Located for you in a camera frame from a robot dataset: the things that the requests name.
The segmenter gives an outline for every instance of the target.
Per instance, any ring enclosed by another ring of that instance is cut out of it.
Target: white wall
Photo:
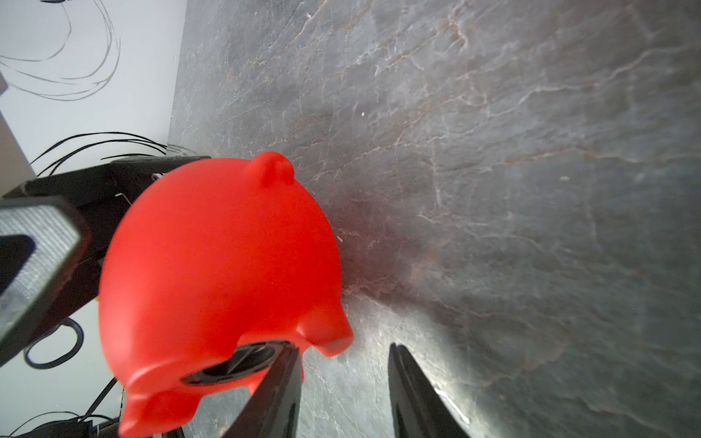
[[[0,1],[0,72],[10,88],[0,111],[29,161],[52,144],[84,132],[124,131],[165,143],[184,26],[186,0]],[[34,163],[35,172],[76,148],[67,142]],[[59,171],[104,163],[138,144],[106,144],[81,152]],[[112,374],[100,347],[97,305],[74,319],[85,332],[81,351],[50,370],[30,369],[21,355],[0,368],[0,434],[48,411],[84,413]],[[62,327],[32,350],[36,361],[70,350]],[[119,414],[116,386],[97,413]],[[66,416],[44,416],[18,433]]]
[[[110,27],[103,20],[102,4]],[[0,71],[11,85],[0,96],[0,111],[29,161],[61,139],[82,132],[126,131],[165,143],[185,9],[186,0],[0,1]],[[47,59],[64,41],[59,55]],[[53,82],[34,80],[18,70]],[[90,78],[62,79],[95,70]],[[103,88],[88,95],[108,78]],[[31,93],[13,88],[13,83]],[[46,98],[37,93],[73,95]],[[82,98],[53,100],[77,97]],[[111,152],[141,150],[116,144],[86,151],[62,170],[99,164],[99,158]]]

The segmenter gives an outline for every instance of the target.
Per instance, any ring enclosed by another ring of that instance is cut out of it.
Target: piggy bank ear
[[[246,175],[261,187],[276,183],[292,184],[294,167],[290,160],[277,152],[263,152],[246,167]]]
[[[147,397],[127,391],[127,406],[119,422],[122,438],[150,437],[189,423],[200,404],[199,395],[177,391],[159,392]]]
[[[326,357],[346,351],[354,337],[340,301],[316,306],[297,325],[297,333]]]

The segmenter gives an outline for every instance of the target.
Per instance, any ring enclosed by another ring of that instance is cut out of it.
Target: black cable
[[[155,144],[155,145],[157,145],[157,146],[160,146],[160,147],[162,147],[163,149],[167,149],[167,148],[168,148],[166,145],[160,144],[160,143],[156,143],[156,142],[155,142],[154,140],[152,140],[152,139],[146,138],[146,137],[144,137],[144,136],[142,136],[142,135],[130,134],[129,132],[119,132],[119,131],[113,131],[113,132],[88,132],[88,133],[86,133],[86,134],[77,134],[77,135],[72,135],[71,137],[68,137],[68,138],[64,138],[64,139],[61,140],[60,142],[55,143],[54,145],[52,145],[52,147],[50,147],[49,149],[46,149],[44,152],[42,152],[38,157],[36,157],[34,160],[32,160],[32,162],[31,162],[30,164],[34,164],[34,161],[37,161],[38,159],[40,159],[41,157],[43,157],[43,156],[46,155],[47,153],[51,152],[53,149],[56,149],[56,148],[58,148],[61,144],[64,144],[65,142],[67,142],[68,140],[72,140],[72,139],[78,138],[78,137],[85,137],[85,136],[87,136],[87,135],[102,135],[102,134],[110,134],[110,135],[131,135],[132,137],[136,137],[136,138],[142,139],[142,140],[144,140],[145,142],[148,142],[148,143],[151,143],[151,144]]]
[[[54,334],[54,332],[56,332],[56,330],[58,330],[58,327],[60,327],[62,325],[66,326],[66,327],[71,327],[76,332],[76,344],[73,345],[73,348],[71,348],[71,350],[68,353],[64,354],[63,356],[59,357],[56,360],[52,360],[51,362],[46,362],[44,364],[37,364],[36,362],[33,362],[29,358],[29,351],[32,349],[32,347],[34,347],[37,343],[41,342],[42,340],[44,340],[44,339],[48,338],[49,336],[51,336],[52,334]],[[27,345],[27,347],[25,348],[25,362],[27,363],[27,365],[29,365],[30,367],[32,367],[34,369],[50,369],[50,368],[58,367],[59,365],[66,362],[67,360],[71,359],[73,356],[75,356],[78,353],[78,351],[83,346],[84,337],[85,337],[85,335],[83,333],[83,328],[80,326],[80,324],[73,321],[71,318],[66,318],[65,320],[61,321],[56,327],[47,331],[45,334],[41,335],[37,339],[34,339],[34,341],[32,341],[32,343]]]
[[[102,418],[103,420],[107,420],[107,421],[109,421],[109,422],[112,423],[112,424],[118,422],[118,421],[115,420],[114,418],[110,418],[110,417],[108,417],[108,416],[106,416],[106,415],[100,415],[100,414],[98,414],[98,413],[94,413],[93,415],[89,415],[89,416],[86,417],[86,419],[88,419],[88,418]]]
[[[113,377],[112,380],[109,381],[107,386],[104,387],[104,389],[102,390],[100,395],[97,396],[97,398],[95,399],[93,404],[90,405],[90,407],[88,408],[88,411],[85,413],[85,415],[83,415],[81,417],[80,421],[83,421],[86,418],[89,418],[93,414],[93,412],[95,412],[95,410],[100,405],[100,403],[102,403],[102,400],[104,400],[104,398],[107,396],[107,393],[112,389],[112,387],[115,386],[116,383],[117,383],[117,377]]]
[[[93,404],[90,405],[90,407],[88,408],[88,411],[85,412],[85,415],[80,416],[80,415],[78,415],[77,413],[71,412],[71,411],[51,411],[51,412],[40,413],[39,415],[33,416],[33,417],[31,417],[29,420],[27,420],[27,421],[23,422],[22,424],[20,424],[20,426],[19,426],[17,429],[14,429],[12,432],[10,432],[9,435],[0,435],[0,438],[12,438],[12,436],[15,434],[15,432],[17,432],[19,429],[21,429],[23,425],[25,425],[25,424],[27,424],[28,422],[34,420],[35,418],[39,418],[39,417],[41,417],[41,416],[48,415],[48,414],[50,414],[50,413],[70,413],[70,414],[73,415],[74,417],[73,417],[73,418],[67,418],[66,420],[49,421],[48,423],[44,423],[43,425],[40,425],[40,426],[35,427],[34,430],[39,429],[39,428],[41,428],[41,427],[48,426],[48,425],[53,425],[53,424],[57,424],[57,423],[63,423],[63,422],[67,422],[67,421],[77,421],[77,422],[81,422],[81,421],[87,420],[88,418],[102,418],[103,420],[107,420],[107,421],[111,422],[112,424],[115,424],[115,423],[118,422],[118,420],[116,420],[116,419],[114,419],[114,418],[110,418],[110,417],[108,417],[108,416],[100,415],[100,414],[98,414],[98,413],[93,413],[93,412],[95,412],[95,410],[96,410],[97,407],[100,405],[100,403],[102,403],[102,400],[104,400],[104,398],[107,396],[107,393],[116,385],[116,383],[117,383],[117,378],[116,378],[116,377],[113,377],[112,380],[109,381],[109,383],[107,384],[107,386],[105,386],[104,389],[101,391],[100,395],[97,396],[97,398],[95,399],[95,401],[93,402]]]
[[[39,418],[39,417],[41,417],[41,416],[48,415],[48,414],[50,414],[50,413],[70,413],[70,414],[72,414],[72,415],[75,415],[76,417],[80,417],[80,415],[78,415],[78,414],[75,413],[75,412],[71,412],[71,411],[51,411],[51,412],[40,413],[39,415],[33,416],[33,417],[31,417],[29,420],[27,420],[27,421],[23,422],[22,424],[20,424],[20,426],[19,426],[17,429],[14,429],[12,432],[10,432],[9,435],[0,435],[0,438],[10,438],[10,437],[12,437],[12,436],[15,434],[15,432],[17,432],[19,429],[21,429],[23,425],[25,425],[25,424],[27,424],[28,422],[34,420],[35,418]],[[68,418],[67,420],[63,420],[63,421],[72,421],[72,420],[74,420],[74,419],[75,419],[75,418]]]

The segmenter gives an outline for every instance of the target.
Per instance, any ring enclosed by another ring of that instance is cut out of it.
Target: red piggy bank
[[[188,423],[206,395],[254,392],[285,343],[347,349],[336,238],[292,164],[202,160],[153,183],[107,252],[100,336],[125,438]]]

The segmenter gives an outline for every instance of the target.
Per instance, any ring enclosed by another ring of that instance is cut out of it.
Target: gray marble surface
[[[393,341],[473,437],[697,437],[700,50],[694,0],[191,0],[170,142],[285,154],[339,240],[298,437],[392,435]]]

